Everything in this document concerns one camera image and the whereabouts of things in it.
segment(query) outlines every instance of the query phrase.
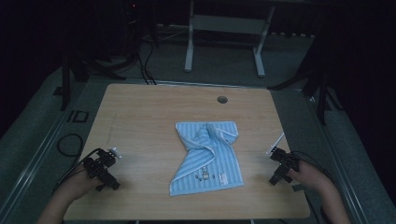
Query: table top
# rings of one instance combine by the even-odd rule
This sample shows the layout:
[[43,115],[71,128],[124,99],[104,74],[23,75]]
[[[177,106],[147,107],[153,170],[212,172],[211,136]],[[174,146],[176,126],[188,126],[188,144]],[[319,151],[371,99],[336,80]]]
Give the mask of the table top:
[[[219,96],[228,99],[218,102]],[[187,155],[179,121],[236,123],[233,149],[245,185],[234,189],[169,196],[169,185]],[[283,133],[268,90],[206,86],[111,84],[100,105],[82,157],[116,147],[122,159],[108,170],[120,188],[92,190],[75,201],[65,219],[181,220],[304,218],[302,191],[268,180],[278,166],[265,151]],[[278,147],[289,150],[284,137]]]

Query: towel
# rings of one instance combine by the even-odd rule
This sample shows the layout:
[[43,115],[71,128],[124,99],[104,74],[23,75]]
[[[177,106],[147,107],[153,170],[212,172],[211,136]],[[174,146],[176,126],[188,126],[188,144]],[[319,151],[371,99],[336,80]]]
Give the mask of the towel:
[[178,122],[176,129],[188,153],[170,184],[170,195],[193,194],[244,185],[232,143],[233,121]]

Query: white metal frame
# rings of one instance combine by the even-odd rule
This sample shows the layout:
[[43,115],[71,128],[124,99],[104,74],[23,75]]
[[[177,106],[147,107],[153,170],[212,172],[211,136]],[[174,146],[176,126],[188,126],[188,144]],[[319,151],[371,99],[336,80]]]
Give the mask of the white metal frame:
[[267,20],[241,19],[230,17],[217,17],[194,14],[194,1],[190,2],[190,24],[189,24],[189,45],[187,46],[186,63],[184,70],[190,72],[192,69],[192,55],[194,52],[193,32],[194,30],[207,30],[218,32],[230,32],[240,34],[260,35],[260,42],[253,48],[254,60],[257,67],[257,75],[264,77],[264,66],[262,64],[262,47],[265,37],[268,34],[271,19],[274,15],[275,7],[270,7]]

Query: dark background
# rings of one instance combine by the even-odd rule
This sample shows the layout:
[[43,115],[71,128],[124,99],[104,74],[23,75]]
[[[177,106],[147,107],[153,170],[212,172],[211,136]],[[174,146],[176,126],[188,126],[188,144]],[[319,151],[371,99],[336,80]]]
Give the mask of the dark background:
[[[147,29],[139,28],[136,32],[146,32],[150,24],[156,22],[188,24],[189,1],[146,2],[150,4],[146,8],[155,9],[150,13],[143,11],[152,21],[146,18],[147,23],[141,25]],[[306,62],[313,66],[324,64],[332,69],[329,84],[336,90],[395,203],[396,186],[392,182],[396,168],[396,137],[393,134],[396,124],[396,1],[332,1],[331,6],[323,5],[325,1],[316,1],[313,5],[273,2],[277,3],[277,8],[271,32],[317,36]],[[79,49],[93,59],[108,60],[111,54],[125,53],[114,43],[125,38],[127,14],[123,13],[128,11],[124,4],[131,3],[140,4],[139,1],[105,0],[1,0],[1,136],[44,79],[59,68],[63,54]],[[225,15],[248,13],[248,8],[235,11],[222,6],[219,1],[210,9]],[[142,11],[132,16],[142,17],[139,13]],[[139,35],[132,33],[132,38]]]

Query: person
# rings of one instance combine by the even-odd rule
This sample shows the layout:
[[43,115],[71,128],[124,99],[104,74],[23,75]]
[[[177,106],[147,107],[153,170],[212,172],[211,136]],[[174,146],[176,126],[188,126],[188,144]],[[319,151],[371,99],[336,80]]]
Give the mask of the person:
[[38,218],[37,224],[60,224],[64,220],[70,204],[87,194],[91,189],[102,185],[97,179],[90,179],[83,165],[78,166],[70,177],[56,189]]
[[[315,166],[305,161],[299,161],[299,172],[290,170],[288,176],[318,192],[323,211],[331,223],[350,223],[336,186]],[[62,223],[69,205],[99,185],[102,185],[99,179],[90,179],[83,166],[79,166],[72,176],[54,192],[37,224]]]

